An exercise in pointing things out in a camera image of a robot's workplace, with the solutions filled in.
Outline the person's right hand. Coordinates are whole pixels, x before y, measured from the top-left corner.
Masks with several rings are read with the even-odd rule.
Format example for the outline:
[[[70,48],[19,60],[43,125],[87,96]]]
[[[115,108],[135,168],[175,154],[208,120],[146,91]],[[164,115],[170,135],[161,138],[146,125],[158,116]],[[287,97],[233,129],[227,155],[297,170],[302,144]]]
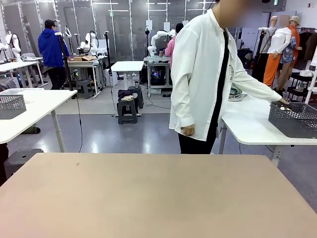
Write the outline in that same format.
[[[195,133],[195,125],[189,125],[185,127],[181,127],[181,133],[185,136],[193,136]]]

